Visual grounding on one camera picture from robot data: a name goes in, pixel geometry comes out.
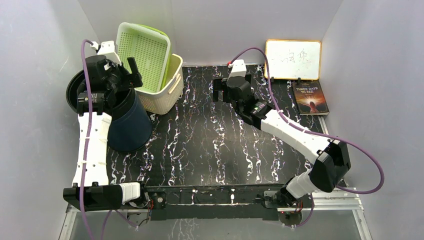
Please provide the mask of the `white perforated strainer basket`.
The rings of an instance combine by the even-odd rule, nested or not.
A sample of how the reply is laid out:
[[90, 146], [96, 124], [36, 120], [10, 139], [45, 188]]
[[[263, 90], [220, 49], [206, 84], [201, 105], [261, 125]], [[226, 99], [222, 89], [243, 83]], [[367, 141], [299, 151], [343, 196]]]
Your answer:
[[131, 71], [127, 58], [133, 57], [142, 76], [144, 92], [157, 93], [164, 87], [171, 57], [171, 41], [166, 33], [150, 26], [122, 22], [116, 36], [117, 54]]

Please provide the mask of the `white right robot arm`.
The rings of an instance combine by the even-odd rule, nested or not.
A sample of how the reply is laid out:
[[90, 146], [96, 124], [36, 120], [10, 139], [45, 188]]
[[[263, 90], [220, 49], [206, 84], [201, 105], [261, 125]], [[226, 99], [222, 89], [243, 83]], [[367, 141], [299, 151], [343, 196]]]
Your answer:
[[261, 196], [277, 206], [295, 207], [306, 194], [330, 193], [351, 168], [346, 143], [325, 136], [309, 134], [308, 129], [283, 118], [275, 105], [255, 97], [251, 75], [216, 78], [212, 82], [212, 100], [219, 96], [231, 104], [244, 123], [271, 134], [301, 153], [312, 167], [292, 177], [273, 195]]

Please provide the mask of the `dark blue large bucket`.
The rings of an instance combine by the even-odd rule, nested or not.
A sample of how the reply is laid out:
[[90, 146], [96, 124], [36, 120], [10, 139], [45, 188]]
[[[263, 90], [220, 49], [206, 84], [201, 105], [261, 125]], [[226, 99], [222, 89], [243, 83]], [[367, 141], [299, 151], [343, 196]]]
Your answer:
[[112, 122], [107, 142], [118, 152], [135, 152], [150, 140], [153, 125], [138, 93], [131, 88], [116, 95], [117, 102], [111, 109]]

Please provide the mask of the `black ribbed bucket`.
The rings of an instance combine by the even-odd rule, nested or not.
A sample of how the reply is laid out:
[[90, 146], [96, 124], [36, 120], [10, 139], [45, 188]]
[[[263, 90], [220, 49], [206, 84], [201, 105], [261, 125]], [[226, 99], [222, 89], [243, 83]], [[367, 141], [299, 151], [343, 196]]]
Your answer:
[[77, 112], [78, 95], [86, 90], [85, 74], [81, 70], [71, 79], [65, 92], [67, 104], [75, 113]]

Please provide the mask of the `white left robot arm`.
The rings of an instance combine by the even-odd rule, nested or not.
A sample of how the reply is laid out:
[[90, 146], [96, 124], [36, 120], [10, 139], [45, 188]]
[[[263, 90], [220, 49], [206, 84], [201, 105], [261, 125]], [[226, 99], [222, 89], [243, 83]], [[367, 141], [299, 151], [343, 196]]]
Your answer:
[[118, 210], [128, 202], [144, 208], [150, 200], [140, 181], [111, 185], [107, 174], [108, 148], [137, 151], [153, 131], [136, 92], [143, 85], [141, 73], [135, 58], [127, 62], [129, 69], [104, 55], [87, 57], [66, 88], [79, 122], [79, 149], [72, 186], [63, 190], [63, 198], [79, 210]]

